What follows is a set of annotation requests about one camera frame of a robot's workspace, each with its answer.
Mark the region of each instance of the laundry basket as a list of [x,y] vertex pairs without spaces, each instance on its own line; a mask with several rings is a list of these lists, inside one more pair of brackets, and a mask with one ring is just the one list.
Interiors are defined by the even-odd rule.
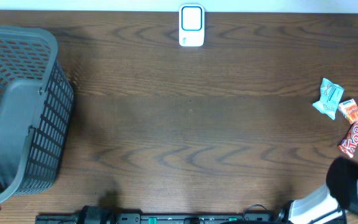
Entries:
[[57,52],[46,30],[0,26],[0,203],[56,179],[73,108]]

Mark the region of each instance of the green connector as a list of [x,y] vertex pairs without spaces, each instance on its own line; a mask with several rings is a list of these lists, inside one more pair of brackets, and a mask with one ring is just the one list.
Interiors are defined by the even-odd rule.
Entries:
[[149,224],[157,224],[157,218],[149,218]]

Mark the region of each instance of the light blue wrapper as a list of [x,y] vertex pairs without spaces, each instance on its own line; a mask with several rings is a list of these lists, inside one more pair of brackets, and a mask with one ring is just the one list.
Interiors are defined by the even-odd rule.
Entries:
[[328,79],[323,78],[320,87],[320,100],[313,103],[313,106],[320,111],[320,113],[328,115],[331,119],[335,119],[335,112],[342,98],[343,91],[344,89],[338,84],[334,84]]

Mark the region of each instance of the cable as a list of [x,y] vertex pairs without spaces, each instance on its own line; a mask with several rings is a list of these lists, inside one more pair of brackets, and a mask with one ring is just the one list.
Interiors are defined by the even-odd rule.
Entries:
[[242,215],[242,219],[245,220],[246,219],[246,213],[248,213],[248,211],[251,209],[251,208],[255,208],[255,207],[262,207],[264,208],[265,210],[267,210],[263,205],[259,205],[259,204],[255,204],[255,205],[251,205],[247,208],[247,210],[244,212],[244,214]]

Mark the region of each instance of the wood grain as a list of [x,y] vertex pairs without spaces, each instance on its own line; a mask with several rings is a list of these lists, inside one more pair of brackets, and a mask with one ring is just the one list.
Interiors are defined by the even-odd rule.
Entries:
[[204,46],[183,48],[177,13],[0,11],[0,24],[52,32],[77,85],[56,184],[9,199],[0,223],[84,205],[274,209],[323,184],[349,123],[311,103],[323,77],[358,102],[358,15],[206,18]]

